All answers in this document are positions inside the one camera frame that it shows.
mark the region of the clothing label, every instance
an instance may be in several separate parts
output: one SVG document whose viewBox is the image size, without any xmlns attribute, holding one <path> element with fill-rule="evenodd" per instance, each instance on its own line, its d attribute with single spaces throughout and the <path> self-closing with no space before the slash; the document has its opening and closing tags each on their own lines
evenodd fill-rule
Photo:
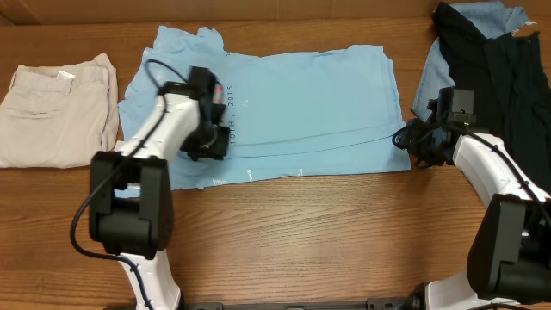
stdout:
<svg viewBox="0 0 551 310">
<path fill-rule="evenodd" d="M 57 76 L 56 78 L 70 79 L 70 80 L 72 80 L 73 78 L 75 78 L 75 75 L 74 75 L 74 74 L 70 74 L 69 72 L 59 71 L 58 76 Z"/>
</svg>

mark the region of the black garment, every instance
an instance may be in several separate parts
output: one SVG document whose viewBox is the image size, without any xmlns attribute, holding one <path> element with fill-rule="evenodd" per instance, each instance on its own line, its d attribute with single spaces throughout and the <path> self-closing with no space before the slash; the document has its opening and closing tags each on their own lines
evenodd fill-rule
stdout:
<svg viewBox="0 0 551 310">
<path fill-rule="evenodd" d="M 524 173 L 551 193 L 551 89 L 538 33 L 488 40 L 446 3 L 433 20 L 449 75 L 458 88 L 474 90 L 477 126 L 501 137 Z"/>
</svg>

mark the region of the blue denim cloth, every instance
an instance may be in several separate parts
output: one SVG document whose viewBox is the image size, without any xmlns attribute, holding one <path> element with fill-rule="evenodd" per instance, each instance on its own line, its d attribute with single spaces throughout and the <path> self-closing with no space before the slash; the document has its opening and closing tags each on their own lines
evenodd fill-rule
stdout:
<svg viewBox="0 0 551 310">
<path fill-rule="evenodd" d="M 224 85 L 224 123 L 235 129 L 224 161 L 193 162 L 180 153 L 170 166 L 173 189 L 410 168 L 407 152 L 390 138 L 404 122 L 392 61 L 379 46 L 259 58 L 225 52 L 215 30 L 192 35 L 161 27 L 147 59 L 184 75 L 192 65 L 209 68 Z M 177 81 L 152 68 L 160 83 Z M 149 115 L 156 91 L 140 68 L 119 104 L 125 140 Z"/>
<path fill-rule="evenodd" d="M 450 5 L 473 22 L 486 38 L 497 38 L 522 27 L 528 21 L 523 7 L 505 8 L 501 2 Z M 413 113 L 421 120 L 428 119 L 430 115 L 430 110 L 427 109 L 429 100 L 437 99 L 438 91 L 449 86 L 455 86 L 455 83 L 449 77 L 448 63 L 440 53 L 440 40 L 436 38 L 424 63 L 421 82 L 412 106 Z"/>
</svg>

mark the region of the wooden tabletop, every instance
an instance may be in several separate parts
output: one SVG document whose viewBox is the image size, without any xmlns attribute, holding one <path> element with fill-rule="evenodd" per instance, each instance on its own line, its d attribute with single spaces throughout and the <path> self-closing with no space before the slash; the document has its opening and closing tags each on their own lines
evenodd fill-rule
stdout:
<svg viewBox="0 0 551 310">
<path fill-rule="evenodd" d="M 551 19 L 535 18 L 551 67 Z M 307 22 L 166 23 L 214 27 L 226 50 L 252 55 L 384 47 L 393 60 L 405 119 L 430 44 L 430 18 Z M 119 95 L 151 47 L 158 24 L 0 28 L 0 92 L 17 65 L 65 65 L 106 53 Z M 133 292 L 122 268 L 76 253 L 72 216 L 88 194 L 87 167 L 0 170 L 0 309 L 102 309 Z M 173 193 L 169 246 L 176 283 L 189 302 L 224 304 L 365 301 L 401 296 L 465 267 L 484 215 L 455 167 L 340 177 L 287 177 Z M 77 237 L 88 236 L 88 216 Z"/>
</svg>

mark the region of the beige pants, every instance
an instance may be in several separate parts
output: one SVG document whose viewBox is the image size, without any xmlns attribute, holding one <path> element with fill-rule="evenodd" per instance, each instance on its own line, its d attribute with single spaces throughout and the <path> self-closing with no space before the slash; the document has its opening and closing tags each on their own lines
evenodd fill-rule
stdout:
<svg viewBox="0 0 551 310">
<path fill-rule="evenodd" d="M 74 74 L 56 78 L 59 71 Z M 109 151 L 119 128 L 116 70 L 106 54 L 61 67 L 20 65 L 0 105 L 0 167 L 70 168 Z"/>
</svg>

